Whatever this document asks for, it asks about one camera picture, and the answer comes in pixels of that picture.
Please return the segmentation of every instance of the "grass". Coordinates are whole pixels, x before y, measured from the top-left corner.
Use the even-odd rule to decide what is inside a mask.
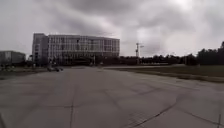
[[[136,73],[195,79],[210,82],[224,82],[224,66],[181,66],[116,69]]]
[[[0,80],[5,80],[5,79],[19,77],[19,76],[26,76],[26,75],[30,75],[30,74],[45,72],[45,71],[47,71],[47,70],[43,69],[43,68],[36,69],[35,71],[32,70],[31,68],[15,68],[11,71],[10,70],[9,71],[1,71],[0,70]]]

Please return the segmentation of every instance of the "sky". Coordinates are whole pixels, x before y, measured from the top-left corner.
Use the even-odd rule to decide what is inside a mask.
[[[33,33],[120,39],[120,55],[186,55],[224,41],[224,0],[0,0],[0,50],[31,54]]]

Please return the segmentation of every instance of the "building facade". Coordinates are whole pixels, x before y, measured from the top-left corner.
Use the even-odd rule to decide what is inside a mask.
[[[73,64],[80,58],[118,57],[119,52],[120,40],[113,38],[40,33],[33,39],[33,59],[38,63]]]
[[[16,51],[0,51],[0,65],[21,65],[26,55]]]

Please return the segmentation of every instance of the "paved plaza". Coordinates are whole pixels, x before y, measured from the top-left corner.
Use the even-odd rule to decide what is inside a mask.
[[[0,81],[0,128],[224,128],[224,86],[76,67]]]

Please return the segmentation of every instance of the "low building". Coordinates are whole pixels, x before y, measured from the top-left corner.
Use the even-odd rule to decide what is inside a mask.
[[[21,65],[26,55],[16,51],[0,51],[0,65]]]

